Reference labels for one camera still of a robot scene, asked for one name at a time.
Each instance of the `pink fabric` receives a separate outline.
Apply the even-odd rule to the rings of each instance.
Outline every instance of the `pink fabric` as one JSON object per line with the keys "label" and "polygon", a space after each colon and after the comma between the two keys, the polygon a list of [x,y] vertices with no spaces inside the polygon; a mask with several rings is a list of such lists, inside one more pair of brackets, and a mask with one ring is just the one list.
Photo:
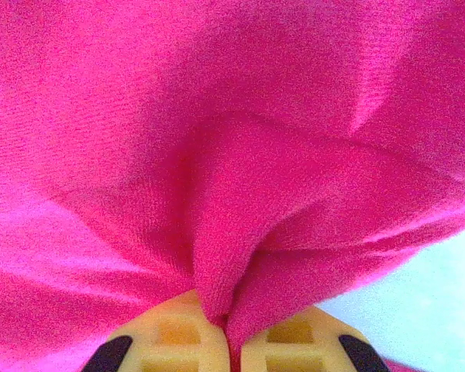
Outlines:
{"label": "pink fabric", "polygon": [[0,372],[193,287],[237,362],[463,229],[465,2],[0,1]]}
{"label": "pink fabric", "polygon": [[419,372],[419,370],[414,370],[410,367],[407,367],[400,363],[396,363],[392,360],[386,360],[386,364],[392,372]]}

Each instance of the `light blue background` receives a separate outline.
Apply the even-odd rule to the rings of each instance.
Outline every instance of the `light blue background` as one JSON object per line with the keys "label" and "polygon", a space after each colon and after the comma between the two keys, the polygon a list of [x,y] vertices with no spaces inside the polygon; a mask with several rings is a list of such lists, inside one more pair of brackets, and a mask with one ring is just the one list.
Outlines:
{"label": "light blue background", "polygon": [[465,372],[465,232],[319,307],[359,329],[383,357],[427,372]]}

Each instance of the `black strap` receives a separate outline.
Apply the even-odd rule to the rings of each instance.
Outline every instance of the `black strap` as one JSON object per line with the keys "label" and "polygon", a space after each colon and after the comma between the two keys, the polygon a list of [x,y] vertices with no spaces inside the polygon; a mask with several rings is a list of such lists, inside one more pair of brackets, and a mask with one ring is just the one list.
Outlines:
{"label": "black strap", "polygon": [[82,372],[117,372],[131,343],[133,339],[130,336],[120,336],[104,343],[97,348]]}
{"label": "black strap", "polygon": [[350,335],[342,335],[339,342],[350,357],[357,372],[390,372],[374,348]]}

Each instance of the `magenta cloth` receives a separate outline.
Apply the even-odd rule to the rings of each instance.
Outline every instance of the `magenta cloth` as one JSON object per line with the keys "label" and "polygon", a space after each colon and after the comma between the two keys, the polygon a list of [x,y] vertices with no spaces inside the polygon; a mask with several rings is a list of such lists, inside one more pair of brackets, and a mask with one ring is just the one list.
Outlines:
{"label": "magenta cloth", "polygon": [[194,287],[236,363],[464,229],[465,2],[0,1],[0,372]]}

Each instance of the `square hole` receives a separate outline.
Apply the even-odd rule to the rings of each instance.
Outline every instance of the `square hole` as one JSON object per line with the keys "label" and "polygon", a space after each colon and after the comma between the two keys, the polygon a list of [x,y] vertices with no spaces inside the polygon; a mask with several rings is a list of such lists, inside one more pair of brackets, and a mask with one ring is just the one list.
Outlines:
{"label": "square hole", "polygon": [[142,372],[198,372],[197,360],[147,361]]}
{"label": "square hole", "polygon": [[313,343],[312,326],[301,318],[291,318],[276,324],[267,334],[268,343]]}
{"label": "square hole", "polygon": [[322,359],[319,358],[281,358],[269,356],[267,372],[326,372]]}
{"label": "square hole", "polygon": [[189,320],[168,319],[158,324],[157,344],[190,345],[200,343],[196,325]]}

